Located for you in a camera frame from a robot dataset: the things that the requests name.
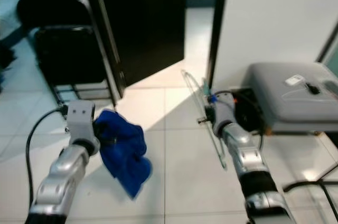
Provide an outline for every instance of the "tiled floor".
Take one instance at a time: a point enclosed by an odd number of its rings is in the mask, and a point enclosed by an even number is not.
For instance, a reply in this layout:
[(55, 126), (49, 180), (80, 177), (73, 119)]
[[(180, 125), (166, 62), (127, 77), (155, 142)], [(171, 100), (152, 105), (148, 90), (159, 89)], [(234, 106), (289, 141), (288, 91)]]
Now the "tiled floor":
[[(199, 113), (180, 72), (186, 69), (197, 78), (204, 76), (211, 17), (209, 9), (189, 10), (186, 59), (131, 86), (118, 102), (117, 110), (145, 130), (146, 156), (153, 164), (153, 174), (136, 200), (129, 199), (96, 155), (77, 189), (67, 223), (246, 222), (231, 158), (227, 155), (228, 170), (223, 170), (205, 127), (195, 122)], [(8, 81), (0, 94), (0, 223), (8, 224), (23, 223), (27, 215), (27, 134), (33, 123), (55, 106), (26, 41), (16, 50), (19, 58), (7, 72)], [(20, 71), (22, 66), (29, 68)], [(110, 106), (101, 104), (97, 114), (104, 107)], [(68, 143), (64, 126), (59, 115), (51, 116), (33, 137), (35, 189)], [(338, 151), (325, 135), (266, 137), (263, 154), (279, 186), (295, 179), (314, 178), (338, 161)], [(330, 191), (338, 199), (338, 189)], [(334, 223), (324, 194), (317, 188), (292, 191), (286, 200), (298, 223)]]

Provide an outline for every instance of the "black folding chair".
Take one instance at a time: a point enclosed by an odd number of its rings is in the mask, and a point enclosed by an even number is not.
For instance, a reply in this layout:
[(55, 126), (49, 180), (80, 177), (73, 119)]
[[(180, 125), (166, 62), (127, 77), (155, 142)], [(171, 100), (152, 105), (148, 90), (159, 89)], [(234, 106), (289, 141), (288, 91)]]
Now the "black folding chair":
[[(78, 99), (82, 99), (82, 92), (103, 90), (108, 91), (108, 97), (85, 99), (111, 99), (114, 104), (85, 5), (79, 0), (20, 0), (17, 13), (58, 104), (68, 101), (62, 98), (62, 92), (74, 92)], [(101, 83), (104, 80), (105, 88), (76, 88), (77, 84)], [(69, 85), (70, 89), (59, 90), (59, 85)]]

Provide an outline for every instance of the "black cable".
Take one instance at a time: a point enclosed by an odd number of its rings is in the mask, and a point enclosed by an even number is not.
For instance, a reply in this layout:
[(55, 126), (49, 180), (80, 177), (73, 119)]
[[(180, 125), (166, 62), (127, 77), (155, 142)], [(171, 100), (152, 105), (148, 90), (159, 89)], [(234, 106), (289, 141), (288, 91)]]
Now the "black cable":
[(47, 112), (35, 123), (31, 132), (28, 135), (27, 142), (26, 142), (26, 166), (27, 166), (28, 183), (29, 183), (29, 190), (30, 190), (30, 202), (29, 202), (30, 207), (32, 206), (33, 199), (34, 199), (33, 178), (32, 178), (31, 160), (30, 160), (30, 145), (31, 145), (32, 136), (34, 134), (35, 129), (38, 127), (41, 121), (44, 120), (46, 117), (48, 117), (50, 114), (53, 114), (54, 112), (61, 112), (61, 114), (65, 115), (67, 114), (67, 110), (68, 110), (67, 105), (63, 105), (59, 108), (56, 108), (56, 109), (53, 109)]
[(215, 96), (219, 94), (232, 94), (234, 96), (238, 96), (255, 109), (257, 116), (259, 118), (259, 123), (260, 123), (260, 133), (259, 133), (260, 139), (259, 139), (258, 149), (262, 151), (263, 145), (264, 145), (264, 122), (262, 118), (260, 117), (260, 110), (257, 108), (256, 104), (253, 101), (251, 101), (248, 97), (238, 92), (232, 92), (230, 90), (221, 90), (221, 91), (217, 91), (214, 93)]

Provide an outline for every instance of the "blue towel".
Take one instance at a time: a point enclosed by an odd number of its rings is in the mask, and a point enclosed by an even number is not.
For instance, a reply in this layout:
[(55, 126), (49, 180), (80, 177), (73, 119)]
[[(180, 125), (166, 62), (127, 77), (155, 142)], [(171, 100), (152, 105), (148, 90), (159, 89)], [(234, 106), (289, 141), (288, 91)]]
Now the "blue towel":
[(97, 137), (104, 165), (129, 196), (135, 198), (152, 171), (150, 161), (143, 157), (147, 146), (142, 128), (111, 110), (104, 110), (95, 126), (100, 130)]

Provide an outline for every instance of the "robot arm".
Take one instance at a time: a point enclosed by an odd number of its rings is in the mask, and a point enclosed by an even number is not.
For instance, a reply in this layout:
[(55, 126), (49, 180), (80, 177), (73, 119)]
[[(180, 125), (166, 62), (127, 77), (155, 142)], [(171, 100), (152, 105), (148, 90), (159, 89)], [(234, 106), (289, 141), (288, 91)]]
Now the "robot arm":
[(251, 135), (236, 122), (232, 95), (217, 96), (217, 101), (210, 103), (206, 111), (215, 136), (228, 147), (251, 223), (295, 223), (261, 152), (253, 143)]
[(76, 188), (85, 175), (89, 157), (100, 149), (93, 129), (94, 104), (90, 101), (70, 102), (67, 124), (71, 138), (51, 165), (48, 176), (37, 190), (26, 224), (65, 223)]

